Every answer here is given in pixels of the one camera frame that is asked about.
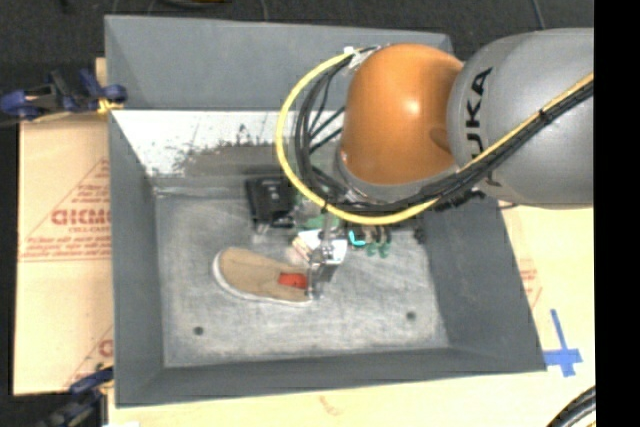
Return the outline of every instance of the shoe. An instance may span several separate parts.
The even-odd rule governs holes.
[[[311,302],[307,296],[307,269],[230,247],[213,259],[213,276],[227,292],[249,301],[292,306]]]

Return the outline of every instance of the cardboard sheet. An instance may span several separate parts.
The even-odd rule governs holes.
[[[15,394],[66,391],[113,356],[106,120],[20,130]]]

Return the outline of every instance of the yellow cable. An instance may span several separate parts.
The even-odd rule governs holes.
[[[302,90],[305,87],[307,87],[314,78],[316,78],[318,75],[320,75],[327,69],[331,68],[332,66],[344,61],[347,57],[353,55],[354,52],[346,52],[344,54],[337,55],[319,64],[313,70],[308,72],[304,77],[302,77],[298,81],[298,83],[293,87],[293,89],[290,91],[289,95],[285,99],[284,103],[282,104],[282,108],[280,109],[280,113],[278,115],[278,121],[276,123],[276,136],[275,136],[276,156],[278,158],[278,162],[280,163],[280,167],[284,171],[285,175],[287,176],[291,184],[296,189],[298,189],[298,191],[300,191],[300,193],[304,195],[308,200],[312,201],[313,203],[325,209],[327,212],[335,215],[336,217],[344,221],[352,222],[355,224],[369,225],[369,226],[399,223],[424,212],[428,208],[435,205],[439,201],[439,198],[435,198],[425,203],[415,205],[401,212],[384,215],[384,216],[367,216],[367,215],[354,214],[352,212],[346,212],[344,210],[337,208],[334,205],[331,205],[330,203],[327,203],[323,198],[315,194],[311,189],[309,189],[304,184],[304,182],[295,174],[295,172],[291,168],[291,165],[289,164],[289,161],[287,159],[286,152],[284,149],[284,129],[287,121],[287,116],[289,114],[289,110],[291,109],[291,106],[293,105],[293,102],[300,95]],[[574,94],[577,90],[579,90],[582,86],[584,86],[585,84],[589,83],[592,80],[593,80],[593,73],[590,73],[583,79],[576,82],[568,90],[564,91],[563,93],[555,97],[553,100],[551,100],[549,103],[547,103],[540,111],[536,112],[535,114],[532,114],[529,118],[523,121],[517,128],[515,128],[514,130],[512,130],[502,138],[500,138],[497,142],[492,144],[480,155],[476,156],[473,160],[465,164],[456,173],[460,173],[462,170],[467,169],[469,166],[476,164],[482,159],[486,158],[492,151],[494,151],[500,145],[504,144],[509,139],[511,139],[524,126],[528,125],[532,121],[535,121],[538,117],[543,115],[544,112],[546,112],[547,110],[549,110],[550,108],[552,108],[553,106],[555,106],[556,104],[564,100],[565,98],[568,98],[569,96]]]

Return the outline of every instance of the blue clamp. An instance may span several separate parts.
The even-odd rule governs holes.
[[[57,112],[92,112],[100,100],[115,104],[127,101],[127,90],[113,84],[102,87],[95,75],[84,68],[79,71],[79,84],[70,84],[58,70],[51,71],[44,84],[27,90],[17,89],[0,96],[0,111],[19,120],[36,118]]]
[[[99,406],[104,406],[104,394],[99,386],[113,380],[113,367],[99,370],[69,388],[73,401],[54,411],[49,417],[37,424],[38,427],[75,427],[88,418]]]

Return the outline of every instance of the black cable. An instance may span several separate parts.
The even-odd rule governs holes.
[[[547,427],[571,427],[596,410],[596,387],[592,386],[587,391],[578,395],[557,416],[551,420]]]
[[[341,133],[342,133],[342,127],[331,132],[328,136],[324,137],[323,139],[318,141],[316,144],[314,144],[311,148],[309,148],[309,155],[313,155],[317,150],[322,148],[325,144],[331,141],[331,139],[333,139],[337,135],[340,135]]]
[[[335,111],[331,116],[325,119],[320,126],[311,132],[311,139],[313,140],[320,132],[322,132],[325,127],[329,126],[332,121],[337,119],[344,112],[344,105],[340,107],[337,111]]]

